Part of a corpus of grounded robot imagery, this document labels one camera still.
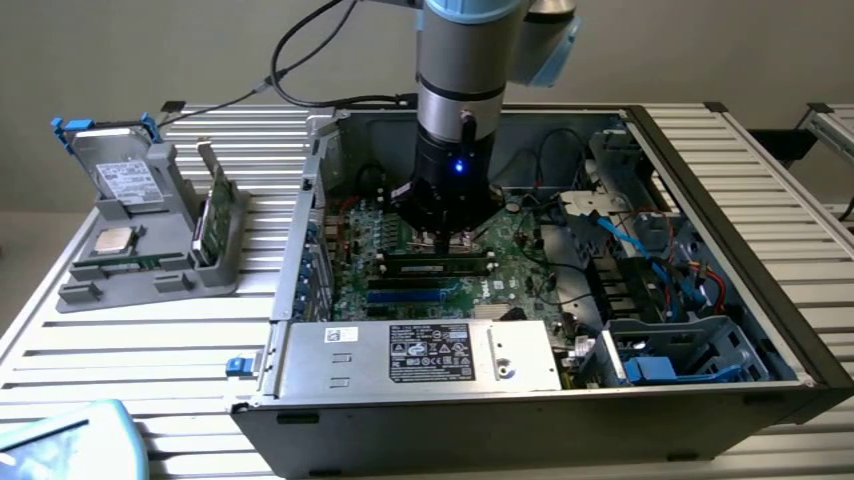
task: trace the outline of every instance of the slotted metal table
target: slotted metal table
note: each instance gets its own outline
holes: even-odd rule
[[[647,110],[822,340],[854,373],[851,234],[729,113],[713,112],[702,104],[649,105]],[[238,292],[59,314],[56,289],[92,227],[90,215],[0,340],[0,431],[91,400],[118,398],[143,433],[155,478],[275,478],[224,411],[223,397],[250,394],[255,379],[227,381],[223,366],[228,358],[263,348],[267,341],[306,161],[307,115],[306,110],[283,106],[232,107],[170,129],[166,138],[178,143],[182,173],[196,187],[206,190],[210,185],[194,147],[196,138],[208,136],[230,178],[254,195]],[[463,477],[854,478],[854,400],[806,425],[769,428],[713,462]]]
[[[810,103],[798,128],[806,128],[854,167],[854,105]]]

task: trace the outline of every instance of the sticker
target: sticker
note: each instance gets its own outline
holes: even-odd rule
[[[594,338],[587,337],[586,335],[579,335],[575,337],[575,350],[573,350],[573,357],[586,357],[593,347],[597,345],[597,340]]]
[[[475,379],[469,324],[391,325],[388,328],[388,378],[392,382]]]
[[[96,167],[110,191],[124,205],[163,201],[163,193],[146,162],[99,163]]]
[[[359,327],[327,328],[323,343],[358,342]]]
[[[396,188],[395,190],[391,191],[391,198],[399,197],[406,192],[408,192],[411,186],[412,186],[412,182],[407,182],[403,185],[400,185],[399,188]]]

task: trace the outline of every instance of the blue tab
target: blue tab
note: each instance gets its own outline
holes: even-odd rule
[[[146,127],[146,130],[148,131],[151,141],[155,143],[163,143],[163,138],[160,137],[160,129],[158,129],[158,124],[155,123],[155,119],[151,117],[151,115],[148,115],[148,113],[143,113],[139,121],[143,122],[143,127]]]
[[[79,120],[68,120],[68,123],[66,124],[66,131],[67,132],[82,132],[84,130],[88,130],[94,126],[95,126],[95,120],[92,120],[91,118],[82,118]]]
[[[63,148],[68,152],[68,155],[74,155],[75,151],[71,149],[71,144],[68,143],[68,139],[66,138],[66,130],[63,129],[62,117],[55,117],[54,120],[51,120],[51,127],[54,130],[54,136],[56,136],[59,143],[63,144]]]
[[[252,359],[235,357],[226,363],[227,377],[251,377],[252,376]]]
[[[739,379],[742,368],[730,365],[717,373],[677,375],[667,357],[635,357],[623,363],[626,377],[633,385],[673,385],[679,383],[730,383]]]

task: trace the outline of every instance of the white wall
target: white wall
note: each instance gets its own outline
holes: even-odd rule
[[[264,76],[279,35],[319,3],[4,0],[0,208],[90,206],[88,179],[51,137],[55,115],[127,119],[167,99],[238,96]],[[807,101],[854,102],[851,0],[578,3],[583,35],[559,85],[511,88],[510,101],[719,100],[765,127],[791,126]],[[298,38],[291,55],[316,44],[335,16]],[[359,5],[336,42],[288,80],[292,92],[320,99],[412,90],[412,23],[406,9]],[[829,181],[822,196],[842,201],[854,172]]]

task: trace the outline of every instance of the power supply label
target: power supply label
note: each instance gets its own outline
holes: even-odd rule
[[[388,378],[395,383],[475,379],[471,335],[466,323],[391,325]]]

